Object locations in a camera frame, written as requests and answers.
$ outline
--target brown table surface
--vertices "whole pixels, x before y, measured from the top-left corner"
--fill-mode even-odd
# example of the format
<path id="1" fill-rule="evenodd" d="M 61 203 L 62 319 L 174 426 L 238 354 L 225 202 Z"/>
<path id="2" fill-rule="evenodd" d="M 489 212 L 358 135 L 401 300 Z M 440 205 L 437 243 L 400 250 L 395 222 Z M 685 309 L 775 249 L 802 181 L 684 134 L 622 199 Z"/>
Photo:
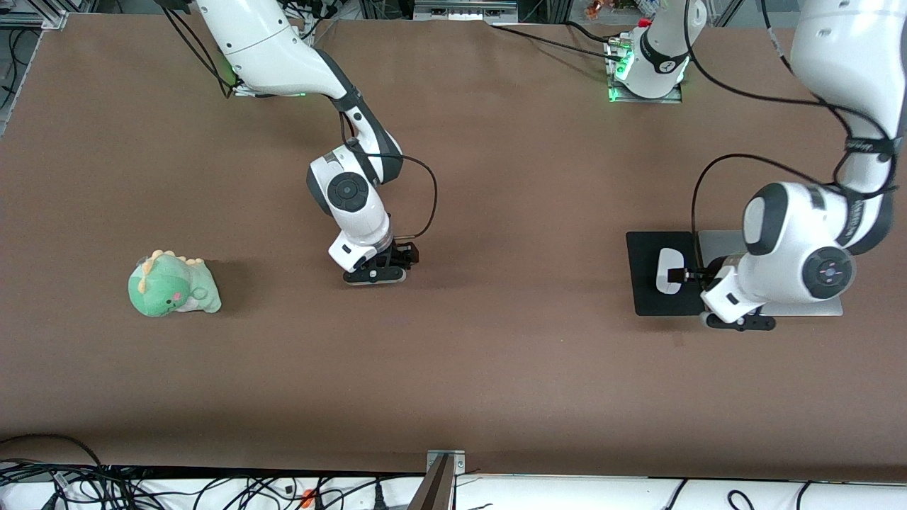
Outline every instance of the brown table surface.
<path id="1" fill-rule="evenodd" d="M 345 21 L 322 44 L 437 173 L 398 286 L 349 288 L 327 255 L 337 226 L 305 185 L 339 144 L 327 100 L 224 100 L 162 16 L 44 35 L 0 143 L 0 432 L 120 464 L 418 470 L 461 448 L 485 472 L 907 479 L 903 207 L 842 318 L 737 334 L 633 312 L 625 232 L 687 229 L 726 152 L 828 178 L 828 112 L 694 71 L 680 106 L 609 103 L 594 57 L 480 22 Z M 730 83 L 805 97 L 764 31 L 697 49 Z M 702 227 L 737 228 L 784 178 L 716 169 Z M 381 194 L 397 233 L 421 228 L 421 169 Z M 155 249 L 212 260 L 221 313 L 132 309 Z"/>

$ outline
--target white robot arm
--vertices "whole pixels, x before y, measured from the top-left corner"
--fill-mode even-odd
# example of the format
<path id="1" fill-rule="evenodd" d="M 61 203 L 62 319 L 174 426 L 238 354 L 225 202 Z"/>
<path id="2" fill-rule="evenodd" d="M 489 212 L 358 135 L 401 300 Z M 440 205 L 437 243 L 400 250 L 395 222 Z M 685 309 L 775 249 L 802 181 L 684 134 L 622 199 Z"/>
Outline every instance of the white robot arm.
<path id="1" fill-rule="evenodd" d="M 252 92 L 321 93 L 355 126 L 356 138 L 310 164 L 307 186 L 322 211 L 340 226 L 328 253 L 347 271 L 347 283 L 403 280 L 405 269 L 417 261 L 417 252 L 410 245 L 405 248 L 413 252 L 408 263 L 391 263 L 392 252 L 395 262 L 399 253 L 376 192 L 380 184 L 397 177 L 403 160 L 399 145 L 362 94 L 329 55 L 303 43 L 276 0 L 197 0 L 197 4 L 221 52 Z M 366 268 L 366 262 L 378 255 L 381 267 Z"/>
<path id="2" fill-rule="evenodd" d="M 853 133 L 840 188 L 774 182 L 747 204 L 746 252 L 720 266 L 702 299 L 733 323 L 769 302 L 830 299 L 853 282 L 852 255 L 874 248 L 892 224 L 891 185 L 904 96 L 901 32 L 905 0 L 807 0 L 791 66 L 797 78 L 841 112 Z"/>
<path id="3" fill-rule="evenodd" d="M 688 9 L 689 42 L 693 44 L 706 26 L 708 10 L 702 0 L 693 0 Z M 624 64 L 614 64 L 614 77 L 639 97 L 657 99 L 671 92 L 683 79 L 689 64 L 684 39 L 684 5 L 662 2 L 650 26 L 629 32 L 629 54 Z"/>

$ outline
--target green plush dinosaur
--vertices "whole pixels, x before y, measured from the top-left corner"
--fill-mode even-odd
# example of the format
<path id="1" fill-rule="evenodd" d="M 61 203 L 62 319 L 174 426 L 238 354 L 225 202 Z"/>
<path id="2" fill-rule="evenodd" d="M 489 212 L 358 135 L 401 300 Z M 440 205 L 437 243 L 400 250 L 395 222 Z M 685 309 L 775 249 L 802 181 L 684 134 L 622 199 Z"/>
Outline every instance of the green plush dinosaur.
<path id="1" fill-rule="evenodd" d="M 129 299 L 148 317 L 163 317 L 172 311 L 220 309 L 220 295 L 211 271 L 202 259 L 177 257 L 172 251 L 156 250 L 139 262 L 129 277 Z"/>

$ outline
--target power cord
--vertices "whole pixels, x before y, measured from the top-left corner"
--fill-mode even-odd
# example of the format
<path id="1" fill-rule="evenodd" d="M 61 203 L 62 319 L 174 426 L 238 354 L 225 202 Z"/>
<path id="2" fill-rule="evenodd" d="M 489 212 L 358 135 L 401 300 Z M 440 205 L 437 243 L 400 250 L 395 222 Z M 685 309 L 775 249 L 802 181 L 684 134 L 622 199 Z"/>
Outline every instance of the power cord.
<path id="1" fill-rule="evenodd" d="M 674 510 L 674 505 L 677 503 L 678 497 L 680 497 L 680 491 L 683 490 L 683 487 L 687 484 L 687 482 L 689 482 L 689 478 L 680 480 L 680 484 L 676 489 L 674 489 L 674 493 L 671 494 L 671 498 L 670 500 L 668 500 L 668 505 L 665 506 L 664 510 Z"/>
<path id="2" fill-rule="evenodd" d="M 373 510 L 387 510 L 387 503 L 385 503 L 385 491 L 381 487 L 381 481 L 375 481 L 375 507 Z"/>
<path id="3" fill-rule="evenodd" d="M 161 10 L 163 11 L 164 15 L 167 17 L 167 21 L 170 22 L 171 26 L 173 26 L 173 30 L 176 30 L 176 33 L 180 36 L 182 41 L 184 43 L 186 43 L 186 45 L 189 47 L 189 49 L 192 51 L 192 53 L 195 54 L 195 57 L 199 59 L 199 62 L 201 62 L 201 64 L 205 66 L 205 69 L 207 69 L 208 72 L 211 73 L 211 75 L 214 76 L 218 80 L 218 87 L 220 88 L 220 93 L 223 94 L 224 98 L 229 99 L 230 96 L 236 91 L 236 88 L 242 84 L 242 80 L 237 78 L 237 81 L 235 83 L 229 83 L 226 80 L 224 80 L 220 76 L 220 73 L 218 73 L 217 65 L 214 64 L 214 59 L 212 59 L 211 55 L 208 53 L 208 48 L 206 48 L 205 45 L 201 42 L 199 37 L 195 34 L 195 31 L 192 30 L 192 27 L 190 27 L 189 24 L 187 24 L 186 21 L 183 20 L 179 14 L 177 14 L 176 11 L 167 9 L 165 7 L 161 7 Z M 199 47 L 201 48 L 201 51 L 205 54 L 207 61 L 206 61 L 206 58 L 201 57 L 198 50 L 195 49 L 195 46 L 192 45 L 192 43 L 189 41 L 189 38 L 186 37 L 186 35 L 182 32 L 182 30 L 177 26 L 176 22 L 180 22 L 180 25 L 182 25 L 187 31 L 189 31 L 189 33 L 192 36 L 192 39 L 195 40 L 196 44 L 199 45 Z"/>
<path id="4" fill-rule="evenodd" d="M 348 124 L 349 124 L 349 129 L 350 129 L 351 134 L 354 133 L 353 124 L 346 117 L 346 115 L 343 115 L 341 113 L 340 114 L 340 138 L 343 140 L 344 146 L 349 151 L 363 155 L 363 156 L 376 157 L 376 158 L 394 158 L 397 160 L 407 160 L 410 162 L 414 162 L 414 163 L 418 164 L 419 166 L 421 166 L 422 168 L 424 168 L 425 171 L 428 172 L 428 175 L 432 178 L 432 187 L 434 189 L 434 197 L 432 198 L 432 213 L 428 216 L 428 221 L 425 223 L 425 226 L 420 231 L 418 231 L 418 233 L 416 233 L 416 234 L 404 235 L 404 236 L 394 236 L 394 239 L 395 240 L 413 240 L 418 237 L 421 237 L 432 226 L 432 222 L 434 221 L 434 213 L 438 210 L 438 180 L 435 178 L 434 172 L 432 172 L 431 167 L 429 167 L 427 164 L 417 160 L 416 158 L 414 158 L 412 156 L 407 156 L 406 154 L 392 154 L 392 153 L 383 153 L 383 152 L 368 153 L 368 152 L 362 152 L 362 151 L 352 147 L 347 142 L 347 139 L 346 139 L 346 126 Z"/>
<path id="5" fill-rule="evenodd" d="M 340 501 L 340 502 L 341 502 L 341 508 L 343 508 L 343 506 L 342 506 L 343 500 L 344 500 L 348 495 L 351 495 L 351 494 L 353 494 L 353 493 L 356 493 L 356 492 L 358 492 L 358 491 L 361 491 L 362 489 L 364 489 L 364 488 L 366 488 L 366 487 L 370 487 L 370 486 L 375 485 L 375 484 L 380 484 L 381 482 L 386 482 L 387 480 L 394 480 L 394 479 L 397 479 L 397 478 L 406 478 L 406 477 L 409 477 L 409 476 L 412 476 L 412 475 L 388 475 L 388 476 L 379 476 L 378 478 L 376 478 L 375 480 L 372 480 L 371 482 L 365 482 L 365 483 L 362 484 L 362 485 L 357 485 L 357 486 L 353 487 L 352 489 L 346 491 L 346 492 L 343 493 L 340 497 L 338 497 L 338 498 L 335 499 L 334 501 L 331 501 L 330 503 L 328 503 L 327 505 L 325 505 L 325 509 L 324 509 L 324 510 L 327 510 L 328 508 L 330 508 L 331 505 L 333 505 L 333 504 L 336 503 L 337 501 Z"/>
<path id="6" fill-rule="evenodd" d="M 699 232 L 698 232 L 697 226 L 696 226 L 696 203 L 697 203 L 698 196 L 699 196 L 699 188 L 702 186 L 702 182 L 703 182 L 703 180 L 705 180 L 706 175 L 709 173 L 709 171 L 712 170 L 712 168 L 715 167 L 715 165 L 719 164 L 722 161 L 730 160 L 730 159 L 745 159 L 745 160 L 753 160 L 753 161 L 757 161 L 757 162 L 762 162 L 762 163 L 774 166 L 775 168 L 782 170 L 784 172 L 788 172 L 791 175 L 799 177 L 800 179 L 803 179 L 804 181 L 807 181 L 811 184 L 820 186 L 828 191 L 840 194 L 845 197 L 847 196 L 845 191 L 842 191 L 838 188 L 829 186 L 828 184 L 818 181 L 816 178 L 814 178 L 810 175 L 807 175 L 807 174 L 800 172 L 794 168 L 791 168 L 781 162 L 777 162 L 775 160 L 766 158 L 764 156 L 758 156 L 755 154 L 745 154 L 745 153 L 741 153 L 741 152 L 735 152 L 735 153 L 731 153 L 731 154 L 725 154 L 723 156 L 718 156 L 717 158 L 712 160 L 708 165 L 706 165 L 706 168 L 703 169 L 703 171 L 699 174 L 699 178 L 696 180 L 696 186 L 693 187 L 693 200 L 690 201 L 690 212 L 689 212 L 690 232 L 693 234 L 693 251 L 696 254 L 696 262 L 700 268 L 704 268 L 705 266 L 703 265 L 702 251 L 699 246 L 699 235 L 698 235 Z"/>
<path id="7" fill-rule="evenodd" d="M 766 0 L 759 0 L 759 3 L 762 6 L 762 19 L 766 23 L 766 30 L 768 32 L 769 39 L 772 40 L 772 46 L 775 47 L 775 51 L 778 52 L 778 58 L 781 59 L 781 64 L 783 64 L 787 71 L 790 74 L 794 74 L 794 69 L 791 68 L 791 64 L 787 61 L 785 56 L 785 50 L 781 47 L 781 42 L 778 41 L 778 38 L 775 36 L 775 30 L 772 28 L 772 21 L 768 18 L 768 8 L 766 7 Z M 834 115 L 834 118 L 838 120 L 841 124 L 841 127 L 844 128 L 844 131 L 847 132 L 847 138 L 853 138 L 853 131 L 850 126 L 847 124 L 847 121 L 838 113 L 837 110 L 833 108 L 825 99 L 819 97 L 817 94 L 810 92 L 810 94 L 818 101 L 819 103 L 825 105 L 828 108 L 828 111 Z"/>
<path id="8" fill-rule="evenodd" d="M 525 32 L 520 32 L 519 30 L 513 30 L 512 28 L 508 28 L 508 27 L 506 27 L 506 26 L 491 25 L 491 28 L 495 28 L 495 29 L 497 29 L 497 30 L 503 30 L 504 32 L 510 32 L 511 34 L 517 34 L 517 35 L 519 35 L 519 36 L 527 37 L 527 38 L 532 39 L 532 40 L 534 40 L 534 41 L 539 41 L 539 42 L 542 42 L 542 43 L 551 44 L 551 45 L 554 45 L 554 46 L 558 46 L 558 47 L 560 47 L 560 48 L 564 48 L 564 49 L 571 50 L 571 51 L 574 51 L 574 52 L 579 52 L 579 53 L 581 53 L 581 54 L 590 54 L 590 55 L 592 55 L 592 56 L 597 56 L 597 57 L 603 58 L 603 59 L 605 59 L 605 60 L 613 60 L 613 61 L 615 61 L 615 62 L 617 62 L 617 61 L 620 60 L 620 57 L 618 57 L 618 56 L 616 56 L 616 55 L 609 55 L 609 54 L 603 54 L 603 53 L 599 53 L 599 52 L 592 52 L 592 51 L 590 51 L 590 50 L 585 50 L 585 49 L 582 49 L 582 48 L 578 48 L 578 47 L 576 47 L 576 46 L 570 46 L 569 44 L 558 43 L 557 41 L 552 41 L 551 39 L 545 39 L 545 38 L 543 38 L 543 37 L 539 37 L 538 35 L 526 34 Z"/>
<path id="9" fill-rule="evenodd" d="M 684 2 L 684 19 L 687 19 L 687 18 L 689 17 L 689 3 L 690 3 L 690 0 L 685 0 L 685 2 Z M 731 92 L 731 93 L 735 93 L 735 94 L 738 94 L 738 95 L 742 95 L 742 96 L 747 97 L 747 98 L 750 98 L 750 99 L 757 99 L 757 100 L 760 100 L 760 101 L 768 101 L 768 102 L 770 102 L 770 103 L 802 104 L 802 105 L 805 105 L 805 106 L 818 106 L 818 107 L 820 107 L 820 108 L 827 108 L 829 111 L 831 111 L 831 112 L 833 112 L 833 113 L 839 113 L 839 112 L 850 113 L 850 114 L 852 114 L 852 115 L 855 115 L 855 116 L 860 117 L 861 119 L 867 121 L 873 128 L 876 129 L 876 131 L 879 132 L 879 134 L 882 136 L 882 138 L 883 138 L 885 141 L 887 141 L 887 142 L 893 142 L 893 138 L 892 138 L 892 137 L 884 130 L 884 128 L 878 123 L 878 121 L 876 121 L 874 118 L 870 117 L 869 115 L 867 115 L 867 114 L 865 114 L 865 113 L 863 113 L 863 112 L 859 112 L 859 111 L 857 111 L 857 110 L 855 110 L 855 109 L 853 109 L 853 108 L 849 108 L 849 107 L 843 106 L 843 105 L 841 105 L 841 104 L 828 103 L 828 102 L 826 102 L 825 100 L 821 100 L 821 101 L 805 101 L 805 100 L 801 100 L 801 99 L 789 99 L 789 98 L 785 98 L 785 97 L 774 97 L 774 96 L 769 96 L 769 95 L 762 95 L 762 94 L 757 94 L 757 93 L 750 93 L 750 92 L 747 92 L 747 91 L 738 89 L 738 88 L 736 88 L 736 87 L 734 87 L 734 86 L 731 86 L 731 85 L 728 85 L 728 84 L 726 84 L 726 83 L 721 82 L 721 81 L 718 80 L 715 76 L 713 76 L 712 74 L 710 74 L 710 73 L 702 66 L 702 63 L 697 59 L 696 53 L 693 51 L 693 44 L 690 43 L 690 40 L 689 40 L 689 27 L 688 27 L 686 24 L 684 24 L 683 33 L 684 33 L 684 41 L 685 41 L 685 43 L 686 43 L 686 45 L 687 45 L 687 52 L 688 52 L 688 55 L 689 55 L 689 60 L 690 60 L 690 62 L 692 62 L 693 65 L 696 66 L 696 68 L 699 70 L 699 72 L 700 72 L 703 76 L 705 76 L 706 79 L 708 79 L 708 80 L 709 80 L 710 82 L 712 82 L 713 84 L 715 84 L 715 85 L 721 87 L 722 89 L 725 89 L 726 91 L 729 91 L 729 92 Z M 835 117 L 839 118 L 839 120 L 842 120 L 841 117 L 840 117 L 840 115 L 836 115 Z M 845 130 L 848 132 L 848 137 L 850 137 L 850 136 L 852 135 L 852 132 L 851 132 L 850 128 L 849 128 L 849 127 L 845 127 Z M 840 172 L 841 168 L 844 166 L 844 161 L 846 161 L 846 159 L 847 159 L 849 156 L 850 156 L 850 153 L 849 153 L 849 152 L 846 152 L 845 155 L 844 155 L 844 159 L 842 160 L 842 162 L 840 162 L 840 163 L 838 164 L 837 168 L 835 169 L 835 172 L 834 172 L 834 178 L 835 178 L 834 184 L 837 185 L 838 187 L 840 187 L 840 183 L 839 183 L 839 181 L 837 180 L 838 173 Z M 881 196 L 881 195 L 884 195 L 885 193 L 890 193 L 890 192 L 895 191 L 895 190 L 897 189 L 896 186 L 893 186 L 893 185 L 892 185 L 892 183 L 893 183 L 893 181 L 894 181 L 895 174 L 896 174 L 897 161 L 898 161 L 897 155 L 892 155 L 892 156 L 891 156 L 891 159 L 890 159 L 890 163 L 889 163 L 888 176 L 887 176 L 886 179 L 885 179 L 885 183 L 884 183 L 878 190 L 876 190 L 876 191 L 872 191 L 872 192 L 869 192 L 869 193 L 862 193 L 862 192 L 851 191 L 851 192 L 849 192 L 847 195 L 844 195 L 844 192 L 841 191 L 841 190 L 836 191 L 834 188 L 828 188 L 828 187 L 826 187 L 826 189 L 828 189 L 829 191 L 837 192 L 838 194 L 842 194 L 842 195 L 844 195 L 844 196 L 849 196 L 850 198 L 854 198 L 854 197 L 855 197 L 855 198 L 859 198 L 860 200 L 864 200 L 864 201 L 873 199 L 873 198 L 878 197 L 878 196 Z"/>
<path id="10" fill-rule="evenodd" d="M 796 507 L 795 507 L 796 510 L 801 510 L 801 504 L 803 503 L 803 493 L 806 492 L 806 488 L 808 488 L 812 483 L 813 483 L 812 481 L 808 481 L 808 482 L 804 483 L 803 485 L 801 485 L 800 489 L 797 490 Z M 744 500 L 744 502 L 746 503 L 746 508 L 741 508 L 741 507 L 737 506 L 737 504 L 735 502 L 735 498 L 737 496 L 739 496 L 740 499 Z M 733 489 L 727 493 L 727 505 L 730 506 L 731 508 L 733 508 L 734 510 L 756 510 L 756 508 L 753 506 L 753 502 L 750 501 L 749 496 L 744 494 L 743 491 L 740 491 L 737 489 Z"/>
<path id="11" fill-rule="evenodd" d="M 575 21 L 571 21 L 571 20 L 565 21 L 564 24 L 567 25 L 567 26 L 572 26 L 573 28 L 579 30 L 580 32 L 582 32 L 583 35 L 585 35 L 586 37 L 589 37 L 589 39 L 591 39 L 591 40 L 593 40 L 593 41 L 596 41 L 596 42 L 599 42 L 599 43 L 603 43 L 603 44 L 607 44 L 607 43 L 608 43 L 608 40 L 609 40 L 611 37 L 618 37 L 618 36 L 620 36 L 620 32 L 618 32 L 618 33 L 616 33 L 616 34 L 614 34 L 614 35 L 605 35 L 604 37 L 601 37 L 601 36 L 599 36 L 599 35 L 595 35 L 595 34 L 593 34 L 592 32 L 586 30 L 586 27 L 585 27 L 585 26 L 580 25 L 579 23 L 576 23 Z"/>
<path id="12" fill-rule="evenodd" d="M 5 108 L 6 105 L 9 104 L 10 101 L 12 101 L 13 97 L 15 96 L 15 93 L 18 91 L 18 88 L 16 88 L 16 86 L 15 86 L 15 81 L 19 78 L 19 64 L 28 65 L 28 62 L 19 60 L 19 56 L 15 52 L 16 47 L 19 45 L 19 40 L 26 33 L 38 34 L 38 32 L 36 32 L 34 30 L 20 30 L 19 33 L 16 34 L 15 37 L 13 37 L 13 34 L 15 32 L 16 32 L 16 30 L 9 31 L 9 37 L 8 37 L 8 41 L 7 41 L 8 45 L 9 45 L 9 54 L 13 60 L 13 79 L 10 80 L 9 86 L 0 85 L 0 89 L 3 89 L 4 91 L 6 91 L 6 97 L 4 98 L 3 103 L 0 103 L 0 110 Z"/>

